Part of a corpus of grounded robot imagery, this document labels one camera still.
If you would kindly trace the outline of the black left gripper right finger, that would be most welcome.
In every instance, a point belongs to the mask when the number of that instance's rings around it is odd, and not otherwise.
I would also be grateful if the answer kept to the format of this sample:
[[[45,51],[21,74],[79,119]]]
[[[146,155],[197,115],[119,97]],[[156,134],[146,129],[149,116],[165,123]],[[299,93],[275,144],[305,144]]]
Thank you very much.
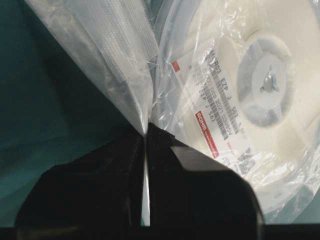
[[[146,147],[153,227],[264,223],[252,187],[230,168],[153,123]]]

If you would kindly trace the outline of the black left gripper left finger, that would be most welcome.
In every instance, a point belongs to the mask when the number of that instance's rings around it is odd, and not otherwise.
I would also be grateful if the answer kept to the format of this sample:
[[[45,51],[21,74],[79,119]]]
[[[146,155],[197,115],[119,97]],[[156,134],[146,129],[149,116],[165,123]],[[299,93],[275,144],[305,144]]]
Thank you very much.
[[[23,202],[17,228],[138,226],[144,139],[126,136],[44,172]]]

